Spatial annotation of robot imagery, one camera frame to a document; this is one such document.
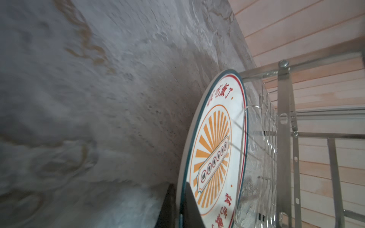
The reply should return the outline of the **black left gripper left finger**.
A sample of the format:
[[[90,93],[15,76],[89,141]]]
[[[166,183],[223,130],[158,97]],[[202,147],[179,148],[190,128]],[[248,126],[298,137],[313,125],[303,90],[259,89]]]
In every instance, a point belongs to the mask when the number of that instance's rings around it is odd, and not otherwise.
[[[174,228],[175,227],[175,186],[171,183],[168,186],[155,228]]]

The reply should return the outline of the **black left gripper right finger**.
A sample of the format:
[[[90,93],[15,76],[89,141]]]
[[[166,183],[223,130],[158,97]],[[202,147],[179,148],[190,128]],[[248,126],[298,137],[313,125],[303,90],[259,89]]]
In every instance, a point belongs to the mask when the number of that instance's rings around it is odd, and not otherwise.
[[[182,209],[182,227],[183,228],[205,228],[202,221],[195,197],[190,186],[186,182],[183,209]]]

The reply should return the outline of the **orange sunburst plate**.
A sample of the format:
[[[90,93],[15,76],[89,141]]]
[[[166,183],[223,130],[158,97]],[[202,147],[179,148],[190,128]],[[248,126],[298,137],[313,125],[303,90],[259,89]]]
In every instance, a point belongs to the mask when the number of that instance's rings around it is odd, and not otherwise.
[[[195,111],[185,142],[176,194],[182,228],[186,182],[205,228],[231,228],[245,174],[249,116],[246,91],[235,70],[220,72]]]

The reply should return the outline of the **stainless steel dish rack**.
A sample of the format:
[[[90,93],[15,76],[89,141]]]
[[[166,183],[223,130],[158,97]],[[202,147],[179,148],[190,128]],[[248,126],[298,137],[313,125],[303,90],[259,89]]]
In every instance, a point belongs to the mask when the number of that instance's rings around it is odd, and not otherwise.
[[[365,221],[363,214],[344,209],[335,142],[336,139],[364,140],[365,136],[299,132],[291,79],[292,73],[364,57],[365,39],[357,38],[289,60],[281,60],[277,64],[269,64],[240,73],[244,82],[271,77],[276,77],[278,81],[278,129],[277,132],[268,131],[266,133],[275,137],[277,143],[276,193],[273,195],[276,200],[274,205],[277,228],[300,228],[302,226],[298,145],[300,137],[324,138],[327,141],[335,207],[335,227],[345,227],[345,218]]]

